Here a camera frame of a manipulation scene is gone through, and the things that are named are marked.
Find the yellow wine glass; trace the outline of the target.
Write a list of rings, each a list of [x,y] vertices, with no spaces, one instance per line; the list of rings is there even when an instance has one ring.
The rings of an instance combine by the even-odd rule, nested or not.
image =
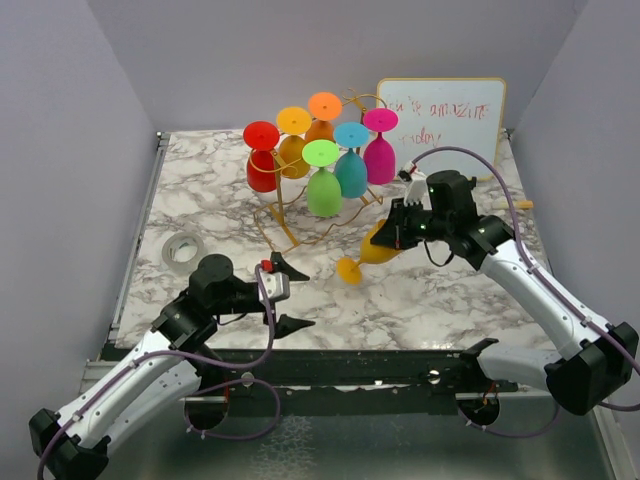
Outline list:
[[[378,246],[371,243],[371,239],[382,228],[384,223],[385,220],[379,220],[363,238],[360,244],[360,255],[358,260],[343,257],[337,262],[336,273],[345,283],[350,285],[359,285],[362,282],[361,265],[378,265],[387,263],[401,253],[401,250]]]

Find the green wine glass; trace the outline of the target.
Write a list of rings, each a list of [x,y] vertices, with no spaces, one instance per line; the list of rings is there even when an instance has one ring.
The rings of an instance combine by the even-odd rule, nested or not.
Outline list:
[[[302,159],[316,168],[307,185],[307,205],[311,213],[318,217],[332,217],[342,208],[340,183],[328,170],[339,156],[338,145],[325,139],[313,140],[302,150]]]

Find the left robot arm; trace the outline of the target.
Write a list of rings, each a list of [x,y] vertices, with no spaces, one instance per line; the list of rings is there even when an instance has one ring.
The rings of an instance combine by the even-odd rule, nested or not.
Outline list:
[[[277,315],[276,304],[290,296],[292,282],[309,276],[281,253],[254,268],[253,280],[237,278],[231,259],[203,257],[187,287],[168,303],[127,356],[84,394],[53,411],[43,408],[29,421],[36,476],[95,479],[109,461],[109,449],[163,402],[214,392],[221,370],[247,371],[263,364],[275,340],[308,327],[306,320]],[[260,313],[268,327],[264,352],[255,360],[229,363],[206,345],[224,315]]]

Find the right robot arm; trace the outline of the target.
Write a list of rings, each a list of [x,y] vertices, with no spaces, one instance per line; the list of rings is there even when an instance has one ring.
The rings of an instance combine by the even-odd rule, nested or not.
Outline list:
[[[522,244],[515,227],[478,213],[474,184],[455,170],[413,181],[372,235],[375,246],[408,250],[441,241],[494,280],[542,327],[552,351],[510,348],[496,340],[475,347],[459,367],[461,383],[481,391],[506,380],[548,391],[574,415],[584,415],[631,378],[639,335],[613,325],[570,294]]]

